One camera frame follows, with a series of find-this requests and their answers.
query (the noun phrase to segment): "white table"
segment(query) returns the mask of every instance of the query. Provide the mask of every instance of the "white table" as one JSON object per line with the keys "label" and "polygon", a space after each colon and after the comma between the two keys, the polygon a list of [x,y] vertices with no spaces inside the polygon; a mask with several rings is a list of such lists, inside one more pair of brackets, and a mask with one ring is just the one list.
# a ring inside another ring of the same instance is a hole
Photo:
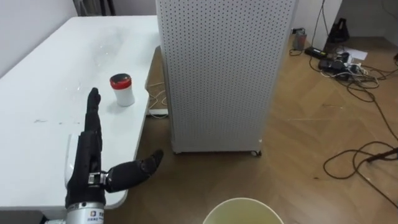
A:
{"label": "white table", "polygon": [[[83,131],[94,86],[102,96],[103,170],[135,158],[158,45],[156,16],[74,17],[0,79],[0,210],[64,209],[68,135]],[[130,107],[116,104],[109,78],[117,73],[132,76]],[[106,208],[126,195],[106,194]]]}

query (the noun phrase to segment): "white perforated panel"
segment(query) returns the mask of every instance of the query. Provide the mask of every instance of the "white perforated panel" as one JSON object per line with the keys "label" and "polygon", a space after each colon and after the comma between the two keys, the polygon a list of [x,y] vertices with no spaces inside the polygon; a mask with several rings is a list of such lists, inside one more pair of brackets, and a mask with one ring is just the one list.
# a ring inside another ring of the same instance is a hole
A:
{"label": "white perforated panel", "polygon": [[295,0],[157,0],[176,152],[258,151]]}

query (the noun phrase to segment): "yellow bucket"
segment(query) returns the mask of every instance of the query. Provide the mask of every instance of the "yellow bucket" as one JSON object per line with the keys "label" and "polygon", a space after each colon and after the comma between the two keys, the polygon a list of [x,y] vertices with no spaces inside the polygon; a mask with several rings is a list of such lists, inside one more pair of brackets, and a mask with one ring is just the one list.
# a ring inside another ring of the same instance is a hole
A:
{"label": "yellow bucket", "polygon": [[203,224],[284,224],[267,205],[250,198],[229,199],[215,207]]}

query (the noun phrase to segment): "bucket rim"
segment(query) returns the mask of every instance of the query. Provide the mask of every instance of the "bucket rim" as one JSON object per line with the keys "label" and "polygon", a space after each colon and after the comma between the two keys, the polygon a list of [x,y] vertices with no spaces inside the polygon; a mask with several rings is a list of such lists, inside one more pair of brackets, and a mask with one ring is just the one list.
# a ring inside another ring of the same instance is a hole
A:
{"label": "bucket rim", "polygon": [[205,223],[205,222],[207,221],[207,219],[209,218],[209,216],[210,216],[218,207],[222,206],[223,204],[225,204],[225,203],[227,203],[227,202],[230,202],[230,201],[233,201],[233,200],[242,200],[242,199],[243,199],[243,200],[250,200],[250,201],[252,201],[252,202],[260,203],[261,205],[263,205],[263,206],[265,206],[266,208],[268,208],[268,209],[279,219],[279,221],[280,221],[281,224],[284,224],[283,220],[278,216],[278,214],[277,214],[272,208],[270,208],[270,206],[268,206],[268,205],[266,205],[266,204],[260,202],[259,200],[256,200],[256,199],[253,199],[253,198],[245,198],[245,197],[231,198],[231,199],[225,200],[224,202],[219,203],[219,204],[218,204],[215,208],[213,208],[213,209],[211,210],[211,212],[206,216],[205,221],[203,221],[203,223]]}

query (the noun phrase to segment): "black bag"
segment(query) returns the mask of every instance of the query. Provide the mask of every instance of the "black bag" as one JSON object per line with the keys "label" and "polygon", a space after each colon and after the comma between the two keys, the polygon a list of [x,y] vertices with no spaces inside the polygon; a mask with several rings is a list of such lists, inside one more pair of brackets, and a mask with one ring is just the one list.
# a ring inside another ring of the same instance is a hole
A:
{"label": "black bag", "polygon": [[328,37],[328,43],[338,44],[346,42],[349,39],[349,33],[347,28],[347,20],[341,18],[338,23],[333,24]]}

